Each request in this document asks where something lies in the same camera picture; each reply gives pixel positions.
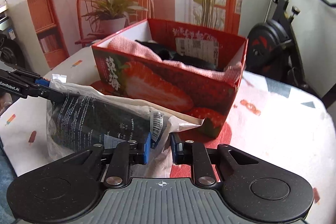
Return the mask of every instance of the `cardboard box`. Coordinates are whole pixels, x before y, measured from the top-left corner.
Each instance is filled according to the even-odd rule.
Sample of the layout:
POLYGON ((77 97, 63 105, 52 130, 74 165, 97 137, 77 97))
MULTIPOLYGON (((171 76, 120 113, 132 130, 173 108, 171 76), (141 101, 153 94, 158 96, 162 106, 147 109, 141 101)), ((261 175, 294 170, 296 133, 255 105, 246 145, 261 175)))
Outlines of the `cardboard box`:
POLYGON ((191 24, 147 19, 129 26, 92 46, 103 93, 146 100, 205 119, 199 130, 215 138, 224 126, 238 91, 245 65, 247 40, 233 34, 191 24), (210 71, 148 60, 111 49, 111 43, 154 40, 180 54, 204 59, 223 71, 236 70, 235 81, 210 78, 210 71))

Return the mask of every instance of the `wooden cabinet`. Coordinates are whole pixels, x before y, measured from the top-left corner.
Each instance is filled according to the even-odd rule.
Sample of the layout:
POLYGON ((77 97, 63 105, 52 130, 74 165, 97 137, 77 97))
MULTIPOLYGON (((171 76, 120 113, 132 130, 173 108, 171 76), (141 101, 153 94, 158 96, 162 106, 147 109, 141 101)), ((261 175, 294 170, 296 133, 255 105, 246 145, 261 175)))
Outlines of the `wooden cabinet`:
POLYGON ((31 19, 51 69, 69 57, 53 0, 27 0, 31 19))

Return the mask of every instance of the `pink cloth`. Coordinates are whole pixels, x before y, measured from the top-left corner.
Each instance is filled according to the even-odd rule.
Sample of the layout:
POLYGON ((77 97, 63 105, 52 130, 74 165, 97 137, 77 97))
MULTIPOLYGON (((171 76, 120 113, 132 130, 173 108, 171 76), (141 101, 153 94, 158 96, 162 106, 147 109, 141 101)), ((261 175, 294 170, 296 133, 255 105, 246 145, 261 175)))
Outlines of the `pink cloth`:
POLYGON ((155 54, 150 48, 141 45, 136 41, 132 41, 123 37, 122 35, 117 35, 111 39, 108 48, 130 54, 137 57, 142 57, 148 60, 156 61, 159 63, 164 63, 173 67, 181 68, 183 70, 191 71, 193 73, 209 77, 218 81, 228 83, 229 85, 235 86, 235 83, 240 78, 243 73, 243 68, 241 62, 238 62, 234 66, 228 66, 223 72, 199 69, 194 66, 184 65, 179 61, 162 60, 157 54, 155 54))

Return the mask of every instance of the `plant pot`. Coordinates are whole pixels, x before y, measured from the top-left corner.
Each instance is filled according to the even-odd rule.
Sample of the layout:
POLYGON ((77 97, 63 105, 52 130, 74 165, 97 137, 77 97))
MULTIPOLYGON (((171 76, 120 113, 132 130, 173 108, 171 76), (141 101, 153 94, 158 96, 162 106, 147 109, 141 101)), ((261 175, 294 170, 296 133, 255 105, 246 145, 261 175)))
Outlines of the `plant pot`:
POLYGON ((100 29, 102 29, 106 34, 113 34, 122 30, 125 27, 125 23, 126 18, 124 17, 111 20, 101 20, 100 29))

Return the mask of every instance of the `silver bolt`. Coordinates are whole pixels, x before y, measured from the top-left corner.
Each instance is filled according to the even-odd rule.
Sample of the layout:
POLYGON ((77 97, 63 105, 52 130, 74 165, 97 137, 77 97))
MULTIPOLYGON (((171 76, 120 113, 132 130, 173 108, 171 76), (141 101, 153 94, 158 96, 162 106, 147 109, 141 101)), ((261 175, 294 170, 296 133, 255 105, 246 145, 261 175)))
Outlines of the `silver bolt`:
POLYGON ((215 179, 212 177, 200 177, 198 179, 198 182, 203 185, 211 185, 215 183, 215 179))
POLYGON ((109 185, 119 185, 123 182, 122 178, 120 177, 108 177, 106 179, 106 183, 109 185))

